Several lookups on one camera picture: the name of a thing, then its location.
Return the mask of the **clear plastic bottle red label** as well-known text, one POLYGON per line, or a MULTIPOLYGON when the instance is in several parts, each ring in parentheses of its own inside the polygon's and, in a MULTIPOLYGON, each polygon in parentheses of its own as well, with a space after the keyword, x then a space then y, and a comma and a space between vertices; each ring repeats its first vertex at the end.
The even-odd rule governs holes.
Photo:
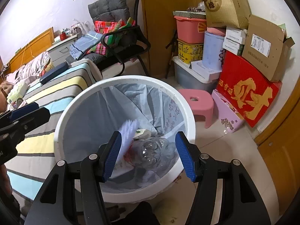
POLYGON ((132 166, 151 171, 169 168, 176 157, 175 143, 160 137, 136 140, 124 155, 132 166))

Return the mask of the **white trash bin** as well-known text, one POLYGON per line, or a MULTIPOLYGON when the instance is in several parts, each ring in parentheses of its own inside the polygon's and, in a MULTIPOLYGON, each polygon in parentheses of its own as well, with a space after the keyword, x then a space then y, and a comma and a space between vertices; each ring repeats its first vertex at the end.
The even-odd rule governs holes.
MULTIPOLYGON (((184 97, 172 86, 169 84, 150 77, 146 76, 118 76, 115 78, 105 79, 99 81, 92 86, 88 87, 82 93, 80 93, 75 99, 73 99, 70 104, 66 107, 61 115, 60 119, 58 120, 55 132, 54 132, 54 155, 57 160, 66 160, 64 155, 64 150, 62 147, 63 144, 63 134, 67 124, 71 116, 71 112, 76 109, 85 99, 87 99, 90 95, 99 90, 107 88, 109 86, 114 86, 117 84, 145 84, 156 87, 162 90, 164 93, 169 95, 179 106, 179 109, 184 117, 185 123, 185 130, 178 131, 183 132, 188 140, 194 141, 196 137, 196 127, 195 127, 195 120, 192 113, 192 110, 184 99, 184 97)), ((120 160, 124 159, 124 155, 131 147, 134 139, 134 135, 136 129, 134 125, 130 122, 125 122, 122 127, 121 131, 121 148, 119 150, 119 154, 116 159, 116 163, 120 160)), ((159 193, 167 190, 175 180, 180 176, 183 171, 183 165, 178 155, 178 160, 174 164, 174 166, 170 169, 170 171, 165 174, 161 179, 157 182, 128 193, 107 193, 104 192, 102 189, 103 199, 107 203, 136 203, 144 200, 149 200, 159 193)))

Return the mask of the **brown plush blanket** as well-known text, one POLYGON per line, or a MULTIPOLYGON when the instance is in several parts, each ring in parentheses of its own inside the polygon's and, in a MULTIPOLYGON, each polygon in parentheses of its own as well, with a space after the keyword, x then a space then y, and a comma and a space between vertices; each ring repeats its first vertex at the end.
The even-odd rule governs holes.
POLYGON ((3 81, 1 83, 1 104, 0 104, 0 112, 4 113, 7 109, 7 96, 9 94, 9 92, 12 89, 12 85, 7 82, 7 81, 3 81))

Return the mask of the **dark blue glasses case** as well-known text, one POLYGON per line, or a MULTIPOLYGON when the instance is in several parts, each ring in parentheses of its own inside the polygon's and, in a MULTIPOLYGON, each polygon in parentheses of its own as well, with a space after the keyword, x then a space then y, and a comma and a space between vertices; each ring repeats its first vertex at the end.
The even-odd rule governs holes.
POLYGON ((64 71, 68 70, 68 68, 69 68, 69 64, 66 61, 63 62, 63 63, 61 63, 61 64, 59 64, 59 65, 57 65, 56 67, 54 67, 50 71, 46 72, 40 78, 41 85, 44 85, 47 82, 49 82, 50 80, 54 79, 56 76, 60 75, 64 71))

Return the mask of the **pink pillow bedding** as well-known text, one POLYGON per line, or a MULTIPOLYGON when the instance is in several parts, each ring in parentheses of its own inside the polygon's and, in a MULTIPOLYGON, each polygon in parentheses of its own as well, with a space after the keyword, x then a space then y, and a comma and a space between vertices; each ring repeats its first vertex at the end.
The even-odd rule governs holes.
POLYGON ((6 81, 12 84, 24 81, 27 85, 30 85, 42 76, 43 70, 50 62, 51 58, 48 52, 42 52, 30 62, 21 66, 15 72, 8 74, 6 76, 6 81))

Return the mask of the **wooden door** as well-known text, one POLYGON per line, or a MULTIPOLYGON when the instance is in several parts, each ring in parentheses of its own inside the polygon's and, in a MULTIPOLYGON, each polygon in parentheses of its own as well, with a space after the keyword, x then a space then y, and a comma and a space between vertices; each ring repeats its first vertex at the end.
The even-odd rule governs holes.
POLYGON ((271 174, 282 215, 299 190, 299 81, 255 142, 271 174))

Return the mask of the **pink floral box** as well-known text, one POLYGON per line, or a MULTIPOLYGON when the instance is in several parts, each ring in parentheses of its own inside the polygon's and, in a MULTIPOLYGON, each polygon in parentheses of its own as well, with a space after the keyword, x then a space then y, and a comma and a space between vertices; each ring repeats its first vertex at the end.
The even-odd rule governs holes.
POLYGON ((216 89, 211 93, 214 100, 214 112, 224 127, 224 133, 233 133, 244 124, 244 118, 234 106, 216 89))

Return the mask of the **red mug on cabinet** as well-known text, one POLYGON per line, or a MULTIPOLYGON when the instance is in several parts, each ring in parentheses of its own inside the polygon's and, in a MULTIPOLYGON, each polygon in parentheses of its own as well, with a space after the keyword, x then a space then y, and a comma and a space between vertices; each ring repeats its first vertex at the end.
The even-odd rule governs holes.
POLYGON ((61 41, 65 40, 67 38, 66 33, 65 32, 60 32, 59 38, 60 38, 61 41))

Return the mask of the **translucent bin liner bag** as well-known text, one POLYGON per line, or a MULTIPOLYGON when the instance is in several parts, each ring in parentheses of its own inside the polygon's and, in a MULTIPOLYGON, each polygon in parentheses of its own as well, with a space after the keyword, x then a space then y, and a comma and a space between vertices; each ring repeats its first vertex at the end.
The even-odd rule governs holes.
MULTIPOLYGON (((83 160, 98 151, 115 131, 130 122, 135 129, 151 131, 151 137, 175 143, 185 121, 178 104, 162 90, 145 84, 117 84, 93 93, 71 112, 63 134, 63 150, 70 163, 83 160)), ((112 176, 101 185, 107 193, 128 193, 145 188, 167 174, 132 166, 127 161, 116 163, 112 176)))

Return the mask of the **pink plastic stool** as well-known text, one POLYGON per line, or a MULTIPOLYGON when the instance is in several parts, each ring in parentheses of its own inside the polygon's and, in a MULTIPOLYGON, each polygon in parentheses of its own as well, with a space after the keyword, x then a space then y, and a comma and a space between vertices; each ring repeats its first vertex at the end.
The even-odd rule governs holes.
POLYGON ((180 89, 179 93, 188 102, 194 115, 205 117, 205 128, 209 128, 213 120, 214 101, 205 90, 180 89))

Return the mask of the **red gold gift box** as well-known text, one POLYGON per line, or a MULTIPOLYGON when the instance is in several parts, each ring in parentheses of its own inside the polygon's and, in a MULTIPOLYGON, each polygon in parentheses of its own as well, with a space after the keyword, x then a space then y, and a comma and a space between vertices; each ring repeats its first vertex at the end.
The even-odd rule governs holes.
POLYGON ((281 86, 282 82, 270 82, 243 57, 227 51, 216 90, 253 128, 271 106, 281 86))

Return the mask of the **black office chair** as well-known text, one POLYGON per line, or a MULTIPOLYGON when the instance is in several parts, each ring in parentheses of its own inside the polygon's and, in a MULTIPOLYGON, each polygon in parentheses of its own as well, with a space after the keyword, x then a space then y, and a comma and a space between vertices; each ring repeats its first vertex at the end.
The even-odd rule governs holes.
POLYGON ((108 55, 102 56, 102 59, 96 63, 100 71, 120 63, 123 67, 125 62, 137 58, 144 70, 146 76, 149 75, 141 55, 149 51, 151 44, 144 36, 140 26, 137 24, 139 0, 127 0, 130 17, 136 21, 136 25, 125 29, 120 29, 102 36, 101 43, 107 48, 108 55), (104 39, 109 35, 121 34, 121 39, 114 46, 108 46, 104 39))

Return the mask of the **red plaid blanket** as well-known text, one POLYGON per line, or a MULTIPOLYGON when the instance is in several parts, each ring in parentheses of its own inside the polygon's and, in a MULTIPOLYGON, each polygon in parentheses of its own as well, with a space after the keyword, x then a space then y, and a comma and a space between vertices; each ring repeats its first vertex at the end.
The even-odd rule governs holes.
MULTIPOLYGON (((127 20, 127 22, 124 22, 122 19, 120 19, 118 22, 97 20, 94 22, 94 25, 95 25, 95 31, 97 33, 105 35, 107 33, 115 32, 120 29, 126 29, 128 27, 135 26, 136 21, 131 17, 127 20)), ((114 46, 119 42, 121 37, 122 37, 121 34, 112 34, 112 35, 105 37, 104 42, 108 46, 114 46)), ((107 48, 101 42, 94 45, 94 47, 90 48, 87 51, 87 54, 90 54, 90 53, 96 53, 96 54, 104 55, 104 56, 108 55, 107 48)))

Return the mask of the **stacked white medicine boxes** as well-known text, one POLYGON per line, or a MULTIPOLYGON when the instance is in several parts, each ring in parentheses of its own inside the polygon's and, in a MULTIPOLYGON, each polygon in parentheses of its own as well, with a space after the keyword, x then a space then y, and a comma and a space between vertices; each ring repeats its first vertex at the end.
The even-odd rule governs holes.
POLYGON ((223 49, 235 55, 241 56, 243 53, 247 32, 248 31, 246 29, 227 27, 223 42, 223 49))

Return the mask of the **pink plastic storage bin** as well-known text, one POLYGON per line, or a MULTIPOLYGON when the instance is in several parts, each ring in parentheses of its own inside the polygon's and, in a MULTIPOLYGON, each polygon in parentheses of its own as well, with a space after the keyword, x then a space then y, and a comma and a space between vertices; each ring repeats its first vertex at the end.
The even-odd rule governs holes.
POLYGON ((178 39, 188 44, 204 42, 204 32, 207 25, 205 19, 174 16, 176 20, 178 39))

